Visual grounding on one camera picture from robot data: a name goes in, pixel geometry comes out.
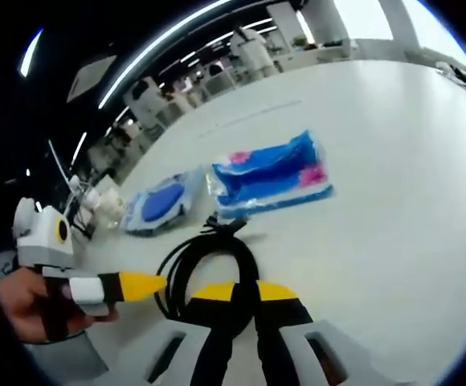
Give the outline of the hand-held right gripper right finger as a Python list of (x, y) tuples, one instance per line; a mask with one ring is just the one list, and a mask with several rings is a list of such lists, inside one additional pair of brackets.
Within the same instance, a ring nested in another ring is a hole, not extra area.
[(327, 321), (313, 320), (297, 295), (259, 281), (257, 350), (268, 385), (383, 385), (361, 345)]

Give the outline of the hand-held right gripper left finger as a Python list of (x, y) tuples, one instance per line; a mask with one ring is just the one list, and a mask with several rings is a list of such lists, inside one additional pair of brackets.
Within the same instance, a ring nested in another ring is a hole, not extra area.
[(209, 284), (184, 307), (179, 320), (158, 322), (119, 356), (120, 385), (220, 385), (233, 339), (254, 314), (254, 282)]

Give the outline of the person's left hand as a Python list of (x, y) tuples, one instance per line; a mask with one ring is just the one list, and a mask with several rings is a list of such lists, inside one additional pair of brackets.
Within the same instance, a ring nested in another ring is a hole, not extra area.
[[(21, 268), (0, 280), (0, 305), (17, 336), (25, 343), (49, 341), (39, 309), (39, 299), (47, 296), (44, 278), (27, 268)], [(66, 317), (68, 335), (75, 335), (97, 322), (114, 322), (119, 314), (114, 306), (105, 316), (85, 314), (74, 307)]]

